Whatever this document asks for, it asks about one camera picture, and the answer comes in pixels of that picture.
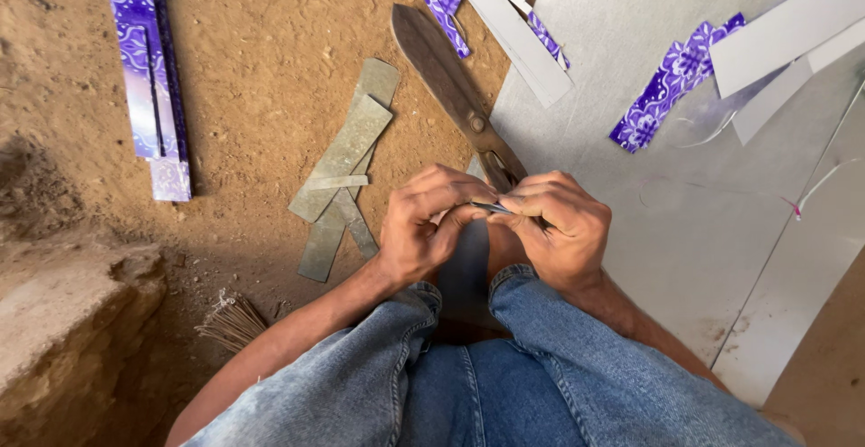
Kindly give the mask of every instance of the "forearm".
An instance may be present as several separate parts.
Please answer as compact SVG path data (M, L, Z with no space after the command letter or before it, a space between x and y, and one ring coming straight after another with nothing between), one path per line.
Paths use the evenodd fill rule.
M563 293L562 296L568 303L600 320L619 335L654 347L684 370L703 376L721 390L729 392L727 386L685 344L637 307L603 270L597 283L582 287L578 293Z
M398 287L375 258L351 278L288 315L244 347L187 405L168 434L167 447L186 442L226 410L249 386L268 378L330 334L366 316Z

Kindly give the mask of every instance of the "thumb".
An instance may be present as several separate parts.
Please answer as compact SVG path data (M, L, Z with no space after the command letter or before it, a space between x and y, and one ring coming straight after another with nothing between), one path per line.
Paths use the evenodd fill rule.
M450 209L441 222L438 231L430 242L430 254L435 263L444 263L457 248L457 240L463 228L475 219L490 215L488 210L479 209L470 204L464 204Z
M546 232L530 216L519 214L493 214L487 222L491 224L505 224L523 241L526 249L529 247L546 247Z

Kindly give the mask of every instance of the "hand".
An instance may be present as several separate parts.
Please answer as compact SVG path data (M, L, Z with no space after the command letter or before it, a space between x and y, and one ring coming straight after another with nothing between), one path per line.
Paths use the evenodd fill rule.
M453 255L466 224L490 215L468 203L492 204L496 190L481 180L444 165L431 165L390 194L382 223L382 249L373 258L380 273L403 289ZM446 213L438 225L430 222Z
M520 237L546 284L563 296L600 285L611 211L574 177L562 172L532 175L499 202L514 215L493 214L489 222L507 224ZM554 227L544 229L538 217Z

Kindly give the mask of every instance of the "brown soil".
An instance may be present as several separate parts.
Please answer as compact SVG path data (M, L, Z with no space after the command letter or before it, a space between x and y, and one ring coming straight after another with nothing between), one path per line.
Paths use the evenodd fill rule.
M150 416L113 431L158 444L227 360L192 330L219 288L276 320L362 264L346 234L327 284L298 276L310 225L286 206L340 129L365 57L402 77L358 198L373 234L390 189L421 166L467 166L468 145L396 48L393 3L427 10L421 0L168 0L195 185L195 198L175 205L151 199L148 167L133 154L107 0L0 0L0 136L20 135L30 162L0 195L12 205L8 236L95 227L160 242L176 265L155 339L130 373L150 389L118 387L121 405L146 404ZM491 109L510 63L468 2L458 19L474 52L464 69Z

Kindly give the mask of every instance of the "denim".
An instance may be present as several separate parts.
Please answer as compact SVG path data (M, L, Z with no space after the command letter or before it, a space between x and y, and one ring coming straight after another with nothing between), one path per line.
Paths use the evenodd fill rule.
M491 286L513 340L430 346L440 308L434 286L412 285L251 386L186 445L797 445L529 266Z

